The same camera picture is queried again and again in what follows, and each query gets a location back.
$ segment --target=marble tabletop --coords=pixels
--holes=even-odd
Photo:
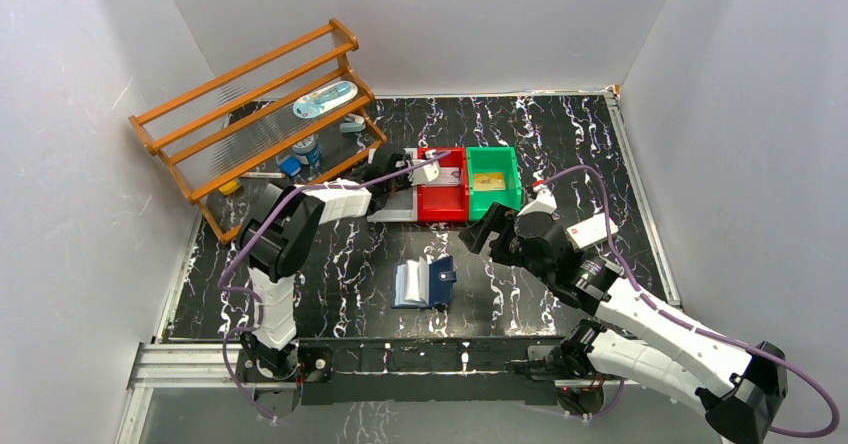
[[[525,185],[576,164],[595,166],[606,180],[611,214],[620,227],[617,246],[640,283],[666,299],[604,96],[379,99],[369,114],[390,142],[404,147],[512,146]],[[342,137],[330,126],[319,135],[319,142],[322,166],[328,167],[373,141],[365,135]],[[301,180],[321,170],[306,170]],[[237,225],[263,185],[248,183],[236,200],[210,196],[208,205],[230,225]],[[561,179],[553,193],[563,219],[577,222],[601,211],[598,190],[585,173]],[[364,218],[323,226],[297,274],[299,335],[380,339],[566,335],[585,317],[562,305],[526,271],[470,254],[458,238],[463,227],[368,223]],[[220,245],[211,229],[201,224],[165,342],[219,340],[231,326],[251,321],[252,304],[216,289],[220,273],[235,254],[233,245]],[[450,305],[392,309],[395,265],[446,254],[454,257],[458,275]],[[230,285],[244,286],[248,281],[242,268]]]

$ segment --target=white wall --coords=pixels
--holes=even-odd
[[[622,89],[687,312],[782,347],[843,410],[846,22],[848,0],[668,0]],[[776,423],[824,426],[821,399],[789,385]]]
[[[175,0],[221,74],[338,17],[382,94],[621,83],[665,0]]]
[[[211,71],[173,0],[0,0],[3,442],[112,442],[194,211],[126,121]]]

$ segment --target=yellow cap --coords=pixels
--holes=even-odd
[[[229,196],[230,194],[236,192],[240,187],[241,185],[238,183],[238,179],[233,179],[232,181],[219,187],[218,192],[225,196]]]

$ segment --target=open notebook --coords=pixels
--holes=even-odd
[[[431,264],[425,258],[405,261],[395,268],[394,308],[427,309],[447,304],[453,298],[456,272],[453,257],[446,256]]]

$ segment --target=green bin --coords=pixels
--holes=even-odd
[[[521,209],[521,178],[512,147],[468,147],[468,185],[470,190],[468,218],[477,221],[486,214],[492,203],[498,202],[515,210]],[[503,190],[475,189],[475,175],[501,173]]]

